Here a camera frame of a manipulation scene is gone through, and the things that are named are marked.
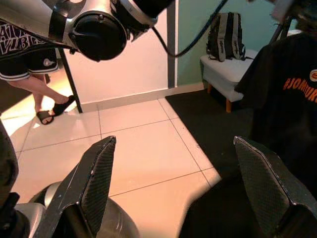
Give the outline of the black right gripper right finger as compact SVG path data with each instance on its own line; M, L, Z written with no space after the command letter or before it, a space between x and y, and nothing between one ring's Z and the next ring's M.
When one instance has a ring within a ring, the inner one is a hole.
M235 136L233 144L245 191L267 238L315 238L317 201L265 146Z

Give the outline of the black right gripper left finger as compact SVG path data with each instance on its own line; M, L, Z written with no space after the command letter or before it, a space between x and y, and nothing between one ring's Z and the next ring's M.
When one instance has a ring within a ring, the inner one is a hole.
M95 238L109 194L115 136L94 143L57 188L34 237L52 238L60 225L71 238Z

